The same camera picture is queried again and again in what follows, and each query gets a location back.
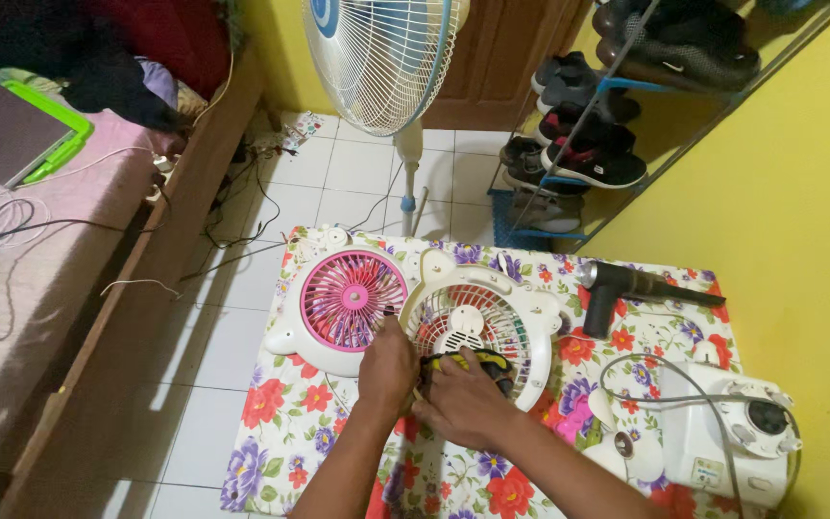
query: laptop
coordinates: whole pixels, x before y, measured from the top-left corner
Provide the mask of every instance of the laptop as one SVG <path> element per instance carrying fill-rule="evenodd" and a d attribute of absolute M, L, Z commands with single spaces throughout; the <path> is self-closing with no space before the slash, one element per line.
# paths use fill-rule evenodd
<path fill-rule="evenodd" d="M 0 184 L 33 173 L 75 130 L 0 85 Z"/>

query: standing fan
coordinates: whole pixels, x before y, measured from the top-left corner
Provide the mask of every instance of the standing fan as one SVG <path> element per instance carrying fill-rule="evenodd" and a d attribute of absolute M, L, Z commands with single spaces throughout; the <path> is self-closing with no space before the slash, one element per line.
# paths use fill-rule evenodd
<path fill-rule="evenodd" d="M 421 283 L 399 320 L 421 357 L 461 346 L 502 354 L 515 371 L 511 400 L 526 411 L 546 385 L 550 336 L 562 324 L 560 310 L 552 293 L 488 267 L 457 266 L 446 253 L 429 248 L 421 253 Z"/>
<path fill-rule="evenodd" d="M 309 0 L 303 6 L 309 50 L 332 104 L 370 135 L 394 136 L 406 167 L 402 231 L 413 235 L 420 117 L 444 82 L 469 2 Z M 420 216 L 427 197 L 424 187 Z"/>
<path fill-rule="evenodd" d="M 357 377 L 384 312 L 398 312 L 409 288 L 402 265 L 383 250 L 349 246 L 341 229 L 329 229 L 326 240 L 324 256 L 291 282 L 283 315 L 262 346 L 276 355 L 298 353 L 327 373 Z"/>

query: fan grille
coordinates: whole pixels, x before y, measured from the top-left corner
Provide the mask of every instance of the fan grille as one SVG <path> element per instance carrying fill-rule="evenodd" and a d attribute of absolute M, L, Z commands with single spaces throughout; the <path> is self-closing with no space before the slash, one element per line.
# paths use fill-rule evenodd
<path fill-rule="evenodd" d="M 445 0 L 332 1 L 339 21 L 331 38 L 317 27 L 310 1 L 301 2 L 319 77 L 344 119 L 372 135 L 393 135 L 421 116 L 444 83 L 459 0 L 450 0 L 446 27 Z"/>
<path fill-rule="evenodd" d="M 402 308 L 409 291 L 402 274 L 383 257 L 340 252 L 306 278 L 301 297 L 304 323 L 317 340 L 340 351 L 362 351 L 383 323 L 384 310 Z"/>
<path fill-rule="evenodd" d="M 447 332 L 447 319 L 460 305 L 470 305 L 482 314 L 485 325 L 479 337 L 483 347 L 504 355 L 514 365 L 516 376 L 511 400 L 521 395 L 530 375 L 530 340 L 524 322 L 504 299 L 475 284 L 455 284 L 424 298 L 412 311 L 406 334 L 421 357 L 430 357 L 434 342 Z"/>

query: red cloth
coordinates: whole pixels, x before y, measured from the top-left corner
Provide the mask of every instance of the red cloth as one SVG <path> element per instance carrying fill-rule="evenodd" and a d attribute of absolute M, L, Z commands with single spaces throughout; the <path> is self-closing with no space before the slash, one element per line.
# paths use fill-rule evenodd
<path fill-rule="evenodd" d="M 88 0 L 108 18 L 127 50 L 158 62 L 209 100 L 229 75 L 230 51 L 213 0 Z"/>

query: pink bedsheet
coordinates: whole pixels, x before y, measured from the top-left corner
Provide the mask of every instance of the pink bedsheet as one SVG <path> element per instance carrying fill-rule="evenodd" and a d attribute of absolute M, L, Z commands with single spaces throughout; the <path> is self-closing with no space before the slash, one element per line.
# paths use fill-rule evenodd
<path fill-rule="evenodd" d="M 108 152 L 142 146 L 166 153 L 180 146 L 173 136 L 124 121 L 113 112 L 85 114 L 95 126 L 85 148 L 57 174 L 91 163 Z M 155 171 L 144 150 L 122 151 L 65 178 L 17 191 L 42 199 L 54 220 L 76 218 L 126 227 L 150 192 Z M 42 221 L 38 212 L 33 222 Z M 0 249 L 0 473 L 11 469 L 20 445 L 9 440 L 19 410 L 69 328 L 121 234 L 86 224 L 57 224 L 28 245 Z"/>

